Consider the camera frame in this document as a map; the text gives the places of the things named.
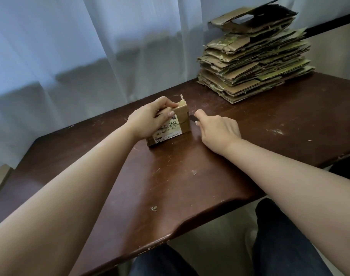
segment sheer curtain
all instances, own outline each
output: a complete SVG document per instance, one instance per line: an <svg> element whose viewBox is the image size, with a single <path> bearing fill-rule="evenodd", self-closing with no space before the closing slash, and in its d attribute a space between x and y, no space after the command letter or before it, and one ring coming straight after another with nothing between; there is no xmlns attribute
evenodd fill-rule
<svg viewBox="0 0 350 276"><path fill-rule="evenodd" d="M207 23L269 0L0 0L0 165L33 141L195 78L221 32ZM279 0L294 27L350 13L350 0Z"/></svg>

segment hand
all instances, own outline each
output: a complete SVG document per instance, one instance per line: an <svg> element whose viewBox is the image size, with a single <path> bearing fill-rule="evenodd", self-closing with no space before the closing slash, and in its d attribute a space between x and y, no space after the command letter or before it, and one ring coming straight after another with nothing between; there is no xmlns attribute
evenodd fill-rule
<svg viewBox="0 0 350 276"><path fill-rule="evenodd" d="M194 114L202 133L202 142L213 152L225 155L229 144L241 139L237 122L227 117L208 116L202 109Z"/></svg>
<svg viewBox="0 0 350 276"><path fill-rule="evenodd" d="M148 138L174 115L172 111L174 107L177 107L177 103L162 96L154 102L146 104L134 111L128 117L126 126L129 127L137 141ZM156 116L156 113L163 108L165 110Z"/></svg>

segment forearm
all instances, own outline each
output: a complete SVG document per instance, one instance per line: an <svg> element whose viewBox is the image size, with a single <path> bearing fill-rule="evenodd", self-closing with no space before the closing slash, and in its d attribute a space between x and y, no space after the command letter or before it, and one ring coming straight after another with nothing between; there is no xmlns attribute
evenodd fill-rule
<svg viewBox="0 0 350 276"><path fill-rule="evenodd" d="M350 274L350 180L245 140L224 156L251 177L339 268Z"/></svg>
<svg viewBox="0 0 350 276"><path fill-rule="evenodd" d="M3 221L0 275L68 274L135 143L120 127Z"/></svg>

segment jeans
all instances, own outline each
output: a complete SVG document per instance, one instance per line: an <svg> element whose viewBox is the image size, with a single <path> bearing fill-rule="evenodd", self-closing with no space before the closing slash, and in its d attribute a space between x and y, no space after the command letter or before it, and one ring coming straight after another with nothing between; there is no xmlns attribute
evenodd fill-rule
<svg viewBox="0 0 350 276"><path fill-rule="evenodd" d="M311 242L271 199L261 200L256 214L258 233L252 257L256 276L332 276ZM167 244L139 255L129 273L160 275L198 274Z"/></svg>

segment wooden table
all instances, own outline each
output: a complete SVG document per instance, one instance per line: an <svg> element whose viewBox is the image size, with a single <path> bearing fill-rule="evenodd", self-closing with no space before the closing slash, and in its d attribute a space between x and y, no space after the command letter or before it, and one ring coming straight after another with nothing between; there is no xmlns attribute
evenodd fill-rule
<svg viewBox="0 0 350 276"><path fill-rule="evenodd" d="M133 110L161 95L177 102L180 94L190 113L202 108L234 118L244 139L304 163L324 167L350 153L349 80L314 73L235 105L192 80L37 139L0 191L0 222ZM113 267L262 195L201 143L194 123L191 132L152 149L140 141L71 274Z"/></svg>

